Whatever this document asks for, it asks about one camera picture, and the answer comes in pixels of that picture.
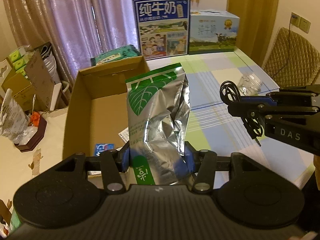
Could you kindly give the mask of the quilted tan chair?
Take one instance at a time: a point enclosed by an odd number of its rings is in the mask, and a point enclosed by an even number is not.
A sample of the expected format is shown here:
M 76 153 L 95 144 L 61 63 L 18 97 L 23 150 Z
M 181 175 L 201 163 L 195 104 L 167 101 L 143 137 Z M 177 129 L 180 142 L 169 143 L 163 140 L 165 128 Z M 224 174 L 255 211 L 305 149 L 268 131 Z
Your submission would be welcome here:
M 282 27 L 263 70 L 281 88 L 314 85 L 319 78 L 319 51 L 302 35 Z

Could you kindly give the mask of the clear plastic packaged rack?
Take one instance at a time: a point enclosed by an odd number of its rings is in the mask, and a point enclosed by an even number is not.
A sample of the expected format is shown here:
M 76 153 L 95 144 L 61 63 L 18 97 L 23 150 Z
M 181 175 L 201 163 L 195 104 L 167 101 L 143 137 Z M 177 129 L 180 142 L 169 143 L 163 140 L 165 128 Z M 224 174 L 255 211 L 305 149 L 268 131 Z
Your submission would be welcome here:
M 262 81 L 254 73 L 245 74 L 238 82 L 238 89 L 244 96 L 257 95 L 261 90 Z

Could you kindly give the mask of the brown cardboard box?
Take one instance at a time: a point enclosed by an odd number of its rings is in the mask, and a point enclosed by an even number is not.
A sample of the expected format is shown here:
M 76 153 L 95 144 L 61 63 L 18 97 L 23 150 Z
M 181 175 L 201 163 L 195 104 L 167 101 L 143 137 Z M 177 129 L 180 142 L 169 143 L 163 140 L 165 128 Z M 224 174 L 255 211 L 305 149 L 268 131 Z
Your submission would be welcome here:
M 126 80 L 149 71 L 143 56 L 108 62 L 78 72 L 72 90 L 63 141 L 63 159 L 93 156 L 96 144 L 124 146 L 127 128 Z

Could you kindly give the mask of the light blue milk box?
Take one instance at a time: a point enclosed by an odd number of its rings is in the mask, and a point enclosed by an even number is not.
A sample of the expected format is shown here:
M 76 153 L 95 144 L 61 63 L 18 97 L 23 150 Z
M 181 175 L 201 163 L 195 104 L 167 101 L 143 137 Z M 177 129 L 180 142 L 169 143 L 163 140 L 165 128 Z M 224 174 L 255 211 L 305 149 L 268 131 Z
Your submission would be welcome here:
M 240 18 L 227 11 L 192 10 L 189 54 L 234 51 L 239 23 Z

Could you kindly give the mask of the green flat box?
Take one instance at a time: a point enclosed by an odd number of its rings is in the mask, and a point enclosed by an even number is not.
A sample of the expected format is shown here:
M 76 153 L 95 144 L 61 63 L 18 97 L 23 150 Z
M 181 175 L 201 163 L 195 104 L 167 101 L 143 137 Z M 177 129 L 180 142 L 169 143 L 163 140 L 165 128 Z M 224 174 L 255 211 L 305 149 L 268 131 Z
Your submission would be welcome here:
M 122 46 L 105 53 L 102 53 L 94 58 L 91 58 L 91 66 L 101 65 L 111 61 L 119 61 L 129 57 L 140 56 L 141 53 L 135 48 L 134 45 Z

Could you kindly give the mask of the wall power socket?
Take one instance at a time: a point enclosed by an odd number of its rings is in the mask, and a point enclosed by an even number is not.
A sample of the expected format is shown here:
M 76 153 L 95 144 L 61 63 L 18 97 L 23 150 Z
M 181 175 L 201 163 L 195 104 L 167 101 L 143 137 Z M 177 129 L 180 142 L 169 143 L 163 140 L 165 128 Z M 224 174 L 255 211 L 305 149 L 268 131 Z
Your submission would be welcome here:
M 292 12 L 291 13 L 291 20 L 290 20 L 290 23 L 295 26 L 295 27 L 299 27 L 299 24 L 300 24 L 300 16 L 297 15 L 296 13 Z

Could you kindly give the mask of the silver green foil bag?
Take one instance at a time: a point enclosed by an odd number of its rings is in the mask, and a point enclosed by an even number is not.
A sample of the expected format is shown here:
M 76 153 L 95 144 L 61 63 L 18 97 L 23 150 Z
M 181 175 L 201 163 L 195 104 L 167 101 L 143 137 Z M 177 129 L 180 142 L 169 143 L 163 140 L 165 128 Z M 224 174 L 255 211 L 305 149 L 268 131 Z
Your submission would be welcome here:
M 127 85 L 130 159 L 140 185 L 171 185 L 189 177 L 184 141 L 190 89 L 180 63 L 131 77 Z

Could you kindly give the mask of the dark hexagonal tray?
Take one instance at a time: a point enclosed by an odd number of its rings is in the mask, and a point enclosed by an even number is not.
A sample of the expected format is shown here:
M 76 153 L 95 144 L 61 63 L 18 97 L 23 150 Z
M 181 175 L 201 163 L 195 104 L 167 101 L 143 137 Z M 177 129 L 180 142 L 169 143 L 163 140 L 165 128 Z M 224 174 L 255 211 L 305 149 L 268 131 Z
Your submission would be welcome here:
M 40 116 L 39 126 L 37 127 L 37 131 L 33 134 L 33 136 L 25 144 L 15 144 L 15 147 L 20 152 L 29 152 L 34 150 L 39 142 L 43 139 L 46 126 L 46 120 L 42 116 Z

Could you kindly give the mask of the small brown cardboard boxes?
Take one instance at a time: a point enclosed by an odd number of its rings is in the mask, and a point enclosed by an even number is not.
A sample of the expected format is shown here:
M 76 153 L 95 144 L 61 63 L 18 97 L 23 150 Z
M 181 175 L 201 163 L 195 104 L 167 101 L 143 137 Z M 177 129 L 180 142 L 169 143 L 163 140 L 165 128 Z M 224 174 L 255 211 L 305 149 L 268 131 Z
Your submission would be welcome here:
M 4 81 L 2 88 L 12 90 L 12 96 L 24 111 L 50 110 L 55 83 L 38 51 L 28 61 L 24 71 L 26 76 L 16 73 Z

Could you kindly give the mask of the dark blue milk carton box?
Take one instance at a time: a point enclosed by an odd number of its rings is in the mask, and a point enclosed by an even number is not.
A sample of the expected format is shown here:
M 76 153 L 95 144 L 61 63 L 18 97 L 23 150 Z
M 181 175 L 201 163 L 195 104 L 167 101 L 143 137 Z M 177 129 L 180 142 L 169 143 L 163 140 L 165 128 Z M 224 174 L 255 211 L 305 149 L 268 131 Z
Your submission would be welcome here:
M 139 51 L 146 60 L 186 55 L 190 0 L 132 0 Z

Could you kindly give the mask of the green tissue packs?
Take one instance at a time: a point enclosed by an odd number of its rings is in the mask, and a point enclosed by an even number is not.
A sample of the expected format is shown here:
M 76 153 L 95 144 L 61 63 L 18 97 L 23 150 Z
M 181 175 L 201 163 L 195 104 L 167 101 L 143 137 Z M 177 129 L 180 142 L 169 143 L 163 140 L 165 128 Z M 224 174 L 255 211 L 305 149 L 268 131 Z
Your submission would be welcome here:
M 34 51 L 30 45 L 21 46 L 9 54 L 9 59 L 16 73 L 26 77 L 25 67 L 29 60 L 33 57 Z

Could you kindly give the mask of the purple sheer curtain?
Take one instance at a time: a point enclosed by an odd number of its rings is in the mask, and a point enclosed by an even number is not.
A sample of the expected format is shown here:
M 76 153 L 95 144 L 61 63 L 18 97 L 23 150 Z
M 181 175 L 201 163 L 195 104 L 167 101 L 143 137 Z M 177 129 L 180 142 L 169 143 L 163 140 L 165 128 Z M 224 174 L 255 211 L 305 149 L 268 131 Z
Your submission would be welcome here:
M 50 42 L 61 79 L 75 81 L 91 58 L 137 45 L 132 0 L 3 0 L 18 46 Z

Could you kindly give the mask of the yellow brown curtain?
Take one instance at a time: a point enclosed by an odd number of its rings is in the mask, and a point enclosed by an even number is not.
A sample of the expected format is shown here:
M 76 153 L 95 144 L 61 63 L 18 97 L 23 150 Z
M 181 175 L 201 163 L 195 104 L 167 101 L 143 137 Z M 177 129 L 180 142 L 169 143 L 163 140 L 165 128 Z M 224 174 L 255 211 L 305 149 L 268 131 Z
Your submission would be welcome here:
M 236 46 L 259 66 L 270 43 L 279 0 L 227 0 L 227 11 L 240 17 Z

